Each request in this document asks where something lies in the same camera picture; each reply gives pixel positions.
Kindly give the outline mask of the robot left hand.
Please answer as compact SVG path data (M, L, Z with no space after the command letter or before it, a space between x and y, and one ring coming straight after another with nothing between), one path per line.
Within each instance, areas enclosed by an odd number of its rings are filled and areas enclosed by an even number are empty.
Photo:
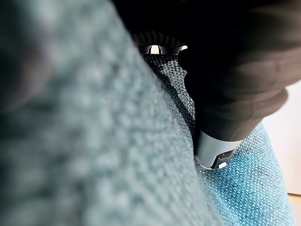
M176 53L195 107L195 164L224 167L301 79L298 0L115 0L141 52Z

